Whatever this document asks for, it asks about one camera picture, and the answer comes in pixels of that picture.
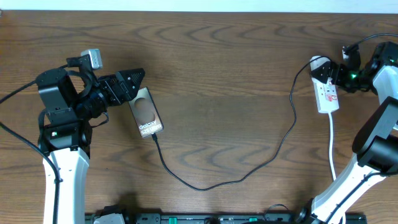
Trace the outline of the white power strip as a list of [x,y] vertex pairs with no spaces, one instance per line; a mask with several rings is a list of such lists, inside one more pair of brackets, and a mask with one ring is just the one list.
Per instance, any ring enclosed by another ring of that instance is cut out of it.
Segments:
[[[311,71],[327,61],[331,60],[326,57],[321,57],[320,55],[313,56],[310,59]],[[338,110],[339,104],[336,86],[320,83],[312,78],[312,76],[311,79],[314,86],[318,112],[321,114],[332,114],[332,112]]]

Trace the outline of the grey Galaxy smartphone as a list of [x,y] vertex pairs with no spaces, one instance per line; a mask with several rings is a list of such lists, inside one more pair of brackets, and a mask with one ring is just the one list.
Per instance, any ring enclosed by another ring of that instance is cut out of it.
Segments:
[[148,87],[138,90],[137,96],[129,102],[129,107],[142,138],[151,136],[164,129],[163,122]]

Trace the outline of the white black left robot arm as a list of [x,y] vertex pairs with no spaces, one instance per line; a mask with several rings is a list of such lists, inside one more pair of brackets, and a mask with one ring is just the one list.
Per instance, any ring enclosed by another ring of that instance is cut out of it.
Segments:
[[55,68],[35,79],[45,105],[38,140],[45,156],[44,223],[84,223],[90,120],[133,100],[145,74],[137,68],[96,78],[91,72]]

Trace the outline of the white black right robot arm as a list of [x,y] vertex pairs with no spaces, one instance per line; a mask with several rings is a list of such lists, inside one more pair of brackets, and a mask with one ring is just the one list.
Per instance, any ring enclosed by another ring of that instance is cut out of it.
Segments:
[[379,107],[354,138],[353,156],[337,178],[311,199],[296,216],[295,223],[339,223],[346,211],[373,185],[397,175],[397,44],[378,44],[371,59],[361,68],[359,45],[343,48],[344,62],[326,56],[310,60],[311,78],[318,98],[336,101],[335,88],[348,93],[371,91]]

